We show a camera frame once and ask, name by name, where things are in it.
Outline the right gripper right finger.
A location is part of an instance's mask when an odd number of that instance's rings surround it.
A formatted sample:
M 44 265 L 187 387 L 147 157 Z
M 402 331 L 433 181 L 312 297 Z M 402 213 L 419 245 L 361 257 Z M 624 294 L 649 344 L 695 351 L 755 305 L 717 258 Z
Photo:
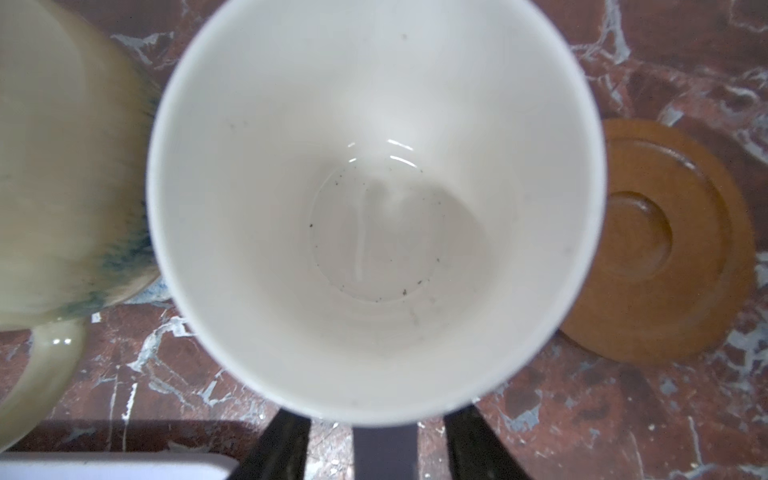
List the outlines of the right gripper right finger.
M 443 423 L 453 479 L 531 479 L 474 405 L 445 415 Z

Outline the white grey-handled mug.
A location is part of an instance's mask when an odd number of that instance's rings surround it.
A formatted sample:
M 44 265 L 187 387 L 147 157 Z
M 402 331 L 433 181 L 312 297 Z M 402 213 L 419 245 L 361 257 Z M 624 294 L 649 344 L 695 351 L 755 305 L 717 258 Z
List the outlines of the white grey-handled mug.
M 530 1 L 227 1 L 163 94 L 147 210 L 205 350 L 352 426 L 358 478 L 413 479 L 418 422 L 560 327 L 606 175 L 584 74 Z

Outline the beige ceramic mug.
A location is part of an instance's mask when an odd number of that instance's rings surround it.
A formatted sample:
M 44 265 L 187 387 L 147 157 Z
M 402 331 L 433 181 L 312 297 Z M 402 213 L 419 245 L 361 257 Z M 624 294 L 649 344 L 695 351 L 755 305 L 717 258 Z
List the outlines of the beige ceramic mug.
M 1 327 L 28 363 L 1 403 L 1 445 L 57 404 L 94 313 L 158 277 L 145 204 L 159 87 L 53 1 L 1 5 Z

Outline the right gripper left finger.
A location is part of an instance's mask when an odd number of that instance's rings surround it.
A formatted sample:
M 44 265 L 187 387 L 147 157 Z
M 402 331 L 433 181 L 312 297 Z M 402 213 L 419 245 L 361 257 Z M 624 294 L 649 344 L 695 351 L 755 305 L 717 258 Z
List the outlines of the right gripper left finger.
M 281 409 L 228 480 L 302 480 L 312 421 Z

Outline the blue woven coaster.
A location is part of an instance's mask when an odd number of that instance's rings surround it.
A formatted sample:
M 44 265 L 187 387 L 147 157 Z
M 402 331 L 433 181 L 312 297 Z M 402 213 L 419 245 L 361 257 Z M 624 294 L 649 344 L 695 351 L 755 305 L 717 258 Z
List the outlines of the blue woven coaster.
M 162 276 L 146 289 L 124 301 L 126 305 L 160 304 L 171 300 L 171 294 Z

